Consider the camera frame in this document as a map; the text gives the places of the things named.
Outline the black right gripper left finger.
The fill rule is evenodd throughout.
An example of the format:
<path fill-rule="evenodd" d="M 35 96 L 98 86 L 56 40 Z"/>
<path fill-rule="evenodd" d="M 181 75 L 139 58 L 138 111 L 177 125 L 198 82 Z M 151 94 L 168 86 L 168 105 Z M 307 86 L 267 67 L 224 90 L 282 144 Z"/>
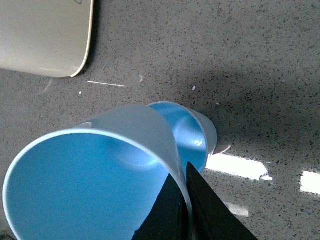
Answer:
<path fill-rule="evenodd" d="M 186 240 L 189 218 L 184 197 L 169 174 L 145 221 L 134 232 L 134 240 Z"/>

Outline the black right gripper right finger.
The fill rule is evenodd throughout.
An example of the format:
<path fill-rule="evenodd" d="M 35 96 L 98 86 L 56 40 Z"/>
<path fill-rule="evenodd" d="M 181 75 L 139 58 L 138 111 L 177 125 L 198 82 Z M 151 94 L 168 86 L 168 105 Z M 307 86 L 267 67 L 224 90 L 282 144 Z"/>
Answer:
<path fill-rule="evenodd" d="M 187 163 L 186 183 L 200 240 L 256 239 L 230 212 L 191 162 Z"/>

